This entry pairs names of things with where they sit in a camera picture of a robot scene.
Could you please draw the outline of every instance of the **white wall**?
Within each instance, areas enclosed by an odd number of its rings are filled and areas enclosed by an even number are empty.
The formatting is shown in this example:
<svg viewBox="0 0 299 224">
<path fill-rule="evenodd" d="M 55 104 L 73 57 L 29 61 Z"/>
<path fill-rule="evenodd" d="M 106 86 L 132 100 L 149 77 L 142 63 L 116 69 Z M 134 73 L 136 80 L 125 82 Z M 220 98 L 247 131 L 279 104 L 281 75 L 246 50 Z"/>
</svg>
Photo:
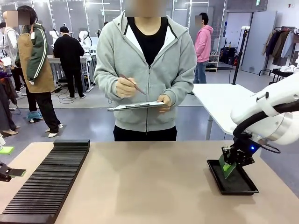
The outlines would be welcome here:
<svg viewBox="0 0 299 224">
<path fill-rule="evenodd" d="M 238 46 L 241 27 L 250 26 L 250 20 L 251 20 L 251 13 L 227 13 L 226 21 L 228 22 L 228 25 L 225 34 L 227 47 L 229 46 L 229 42 L 232 42 L 232 47 Z M 239 48 L 237 52 L 240 51 L 241 42 L 242 42 L 242 34 L 241 34 Z"/>
<path fill-rule="evenodd" d="M 288 8 L 288 4 L 293 4 L 294 7 Z M 277 11 L 276 27 L 287 26 L 299 28 L 299 1 L 298 0 L 268 0 L 267 11 Z M 296 50 L 299 50 L 299 44 L 296 45 Z M 273 58 L 270 57 L 268 69 L 279 68 L 272 65 Z"/>
</svg>

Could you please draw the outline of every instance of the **brown apron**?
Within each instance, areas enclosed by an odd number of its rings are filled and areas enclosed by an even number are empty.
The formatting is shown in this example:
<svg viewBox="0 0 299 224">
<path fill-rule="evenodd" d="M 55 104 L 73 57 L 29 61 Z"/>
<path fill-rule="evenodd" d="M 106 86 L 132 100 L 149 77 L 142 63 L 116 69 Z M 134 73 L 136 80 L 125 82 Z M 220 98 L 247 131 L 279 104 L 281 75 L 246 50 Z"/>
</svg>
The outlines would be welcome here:
<svg viewBox="0 0 299 224">
<path fill-rule="evenodd" d="M 43 67 L 38 74 L 37 78 L 34 81 L 34 85 L 32 85 L 27 80 L 27 63 L 31 58 L 31 52 L 33 48 L 33 44 L 30 38 L 30 34 L 25 33 L 21 34 L 18 39 L 18 48 L 20 54 L 20 61 L 23 70 L 23 74 L 25 77 L 25 81 L 29 92 L 31 93 L 42 93 L 42 92 L 52 92 L 55 89 L 54 80 L 52 75 L 52 70 L 48 59 L 46 58 Z"/>
</svg>

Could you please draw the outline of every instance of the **red pen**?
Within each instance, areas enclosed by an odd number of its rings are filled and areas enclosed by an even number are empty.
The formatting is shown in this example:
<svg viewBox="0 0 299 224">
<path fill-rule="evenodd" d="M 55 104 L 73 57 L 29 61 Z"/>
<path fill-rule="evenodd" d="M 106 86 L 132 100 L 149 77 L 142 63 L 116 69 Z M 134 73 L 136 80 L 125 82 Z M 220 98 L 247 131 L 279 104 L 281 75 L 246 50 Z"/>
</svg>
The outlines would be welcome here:
<svg viewBox="0 0 299 224">
<path fill-rule="evenodd" d="M 133 83 L 131 80 L 129 80 L 127 77 L 125 77 L 123 74 L 120 74 L 120 76 L 126 80 L 128 80 L 130 83 L 132 83 L 135 87 L 135 89 L 137 89 L 140 93 L 142 93 L 143 95 L 145 95 L 145 92 L 143 92 L 135 83 Z"/>
</svg>

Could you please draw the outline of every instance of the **black shirt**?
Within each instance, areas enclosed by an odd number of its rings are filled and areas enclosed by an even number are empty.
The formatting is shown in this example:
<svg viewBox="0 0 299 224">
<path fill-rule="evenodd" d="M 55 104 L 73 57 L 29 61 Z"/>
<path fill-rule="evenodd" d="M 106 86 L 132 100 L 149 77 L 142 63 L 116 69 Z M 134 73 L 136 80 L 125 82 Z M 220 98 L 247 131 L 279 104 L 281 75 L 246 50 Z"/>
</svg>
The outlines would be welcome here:
<svg viewBox="0 0 299 224">
<path fill-rule="evenodd" d="M 144 35 L 135 25 L 134 17 L 128 17 L 128 23 L 143 51 L 146 62 L 151 65 L 164 45 L 168 26 L 167 18 L 161 17 L 161 27 L 154 35 Z"/>
<path fill-rule="evenodd" d="M 80 56 L 84 55 L 84 49 L 77 39 L 66 34 L 59 37 L 54 44 L 53 53 L 60 58 L 63 70 L 81 69 Z"/>
</svg>

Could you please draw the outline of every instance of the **person's right hand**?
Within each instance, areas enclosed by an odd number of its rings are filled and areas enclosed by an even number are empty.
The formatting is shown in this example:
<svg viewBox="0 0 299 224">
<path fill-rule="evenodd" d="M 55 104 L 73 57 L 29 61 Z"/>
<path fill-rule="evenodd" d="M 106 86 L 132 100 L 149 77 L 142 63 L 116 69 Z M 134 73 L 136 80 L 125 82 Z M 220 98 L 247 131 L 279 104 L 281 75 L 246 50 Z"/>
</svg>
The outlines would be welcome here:
<svg viewBox="0 0 299 224">
<path fill-rule="evenodd" d="M 136 94 L 136 82 L 133 78 L 129 78 L 130 81 L 126 80 L 125 78 L 118 78 L 116 82 L 116 94 L 120 98 L 129 98 L 133 97 Z"/>
</svg>

